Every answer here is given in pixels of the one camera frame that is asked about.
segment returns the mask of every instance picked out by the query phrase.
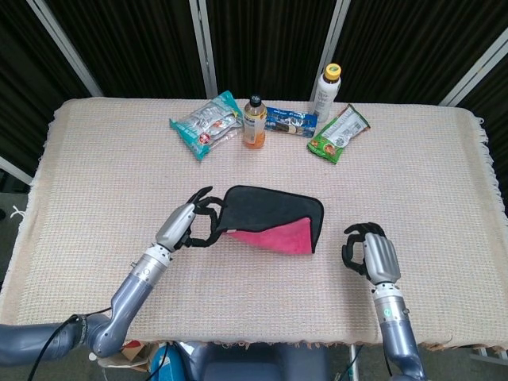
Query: food wrapper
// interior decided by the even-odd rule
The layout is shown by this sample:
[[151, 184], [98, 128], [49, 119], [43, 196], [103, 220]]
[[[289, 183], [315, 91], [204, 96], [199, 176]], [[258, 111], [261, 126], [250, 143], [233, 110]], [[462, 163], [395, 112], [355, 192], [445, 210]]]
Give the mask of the food wrapper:
[[264, 129], [280, 133], [292, 133], [301, 137], [313, 137], [318, 117], [267, 107], [267, 120]]
[[225, 91], [181, 121], [169, 120], [196, 159], [202, 160], [218, 143], [235, 136], [244, 126], [233, 95]]
[[352, 105], [348, 105], [307, 144], [307, 148], [336, 164], [349, 141], [366, 129], [370, 129], [368, 122]]

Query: pink cloth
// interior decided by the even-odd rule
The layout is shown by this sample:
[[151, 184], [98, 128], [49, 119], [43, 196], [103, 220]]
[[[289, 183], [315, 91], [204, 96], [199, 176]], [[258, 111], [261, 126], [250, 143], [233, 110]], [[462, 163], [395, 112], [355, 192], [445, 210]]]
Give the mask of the pink cloth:
[[239, 230], [227, 234], [252, 246], [267, 248], [274, 252], [293, 256], [312, 254], [310, 218], [308, 217], [263, 232], [252, 233]]

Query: yellow bottle cap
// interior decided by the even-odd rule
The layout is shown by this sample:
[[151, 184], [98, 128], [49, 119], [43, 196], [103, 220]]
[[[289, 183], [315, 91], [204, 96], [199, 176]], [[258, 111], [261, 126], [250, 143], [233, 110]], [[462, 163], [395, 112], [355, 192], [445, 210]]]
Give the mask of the yellow bottle cap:
[[330, 65], [326, 66], [325, 78], [329, 81], [337, 81], [341, 76], [341, 71], [342, 69], [339, 65], [336, 63], [331, 63]]

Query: snack bag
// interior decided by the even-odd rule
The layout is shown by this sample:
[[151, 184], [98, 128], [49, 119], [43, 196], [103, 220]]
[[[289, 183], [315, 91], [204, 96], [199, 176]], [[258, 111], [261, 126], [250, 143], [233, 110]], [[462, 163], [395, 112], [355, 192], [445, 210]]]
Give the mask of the snack bag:
[[225, 91], [185, 119], [170, 119], [169, 125], [178, 131], [196, 159], [201, 161], [218, 143], [235, 136], [244, 122], [233, 95]]
[[307, 144], [307, 148], [336, 164], [349, 141], [370, 128], [365, 118], [349, 104]]

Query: bottle cap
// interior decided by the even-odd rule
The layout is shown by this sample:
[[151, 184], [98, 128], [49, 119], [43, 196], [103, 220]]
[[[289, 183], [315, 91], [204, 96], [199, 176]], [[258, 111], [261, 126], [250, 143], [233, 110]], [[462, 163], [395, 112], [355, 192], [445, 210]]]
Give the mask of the bottle cap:
[[341, 71], [342, 69], [339, 65], [336, 63], [331, 63], [330, 65], [326, 66], [325, 78], [329, 81], [337, 81], [341, 76]]
[[261, 106], [261, 97], [258, 94], [251, 95], [250, 103], [252, 107]]

